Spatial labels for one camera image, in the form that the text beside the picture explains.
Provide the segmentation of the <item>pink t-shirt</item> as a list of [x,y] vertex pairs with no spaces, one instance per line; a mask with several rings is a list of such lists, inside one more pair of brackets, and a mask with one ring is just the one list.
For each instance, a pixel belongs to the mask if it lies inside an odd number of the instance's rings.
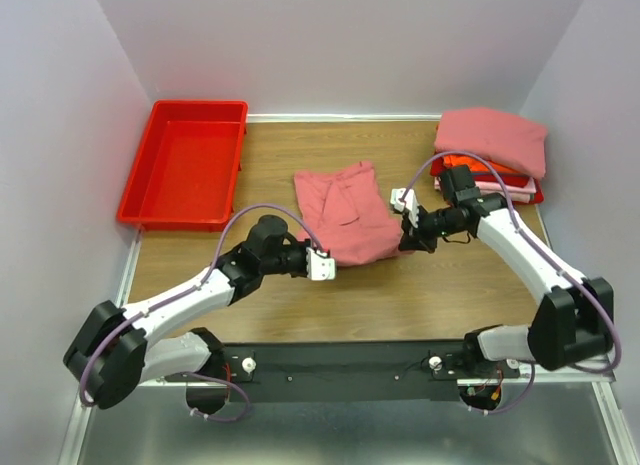
[[334,173],[294,174],[298,208],[340,267],[400,256],[402,229],[390,214],[373,164],[360,161]]

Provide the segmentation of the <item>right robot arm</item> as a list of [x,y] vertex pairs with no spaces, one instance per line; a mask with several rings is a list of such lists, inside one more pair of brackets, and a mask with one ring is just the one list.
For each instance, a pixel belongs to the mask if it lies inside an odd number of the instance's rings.
[[609,372],[621,359],[621,342],[613,323],[614,292],[603,278],[590,279],[560,259],[532,234],[511,199],[484,195],[466,166],[439,176],[446,207],[427,211],[412,188],[392,191],[390,206],[402,217],[401,251],[433,253],[440,241],[465,233],[491,248],[521,279],[538,308],[530,324],[495,325],[464,337],[460,364],[480,377],[496,362],[517,360],[547,371],[571,367],[585,371],[584,361],[612,354]]

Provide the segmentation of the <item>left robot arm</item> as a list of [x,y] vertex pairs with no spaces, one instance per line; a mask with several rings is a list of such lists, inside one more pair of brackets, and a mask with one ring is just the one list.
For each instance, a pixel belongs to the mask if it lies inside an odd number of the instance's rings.
[[171,332],[255,292],[268,275],[331,280],[335,263],[313,239],[296,239],[278,216],[264,215],[244,241],[215,257],[193,278],[150,299],[96,305],[64,354],[86,407],[111,408],[149,369],[151,351]]

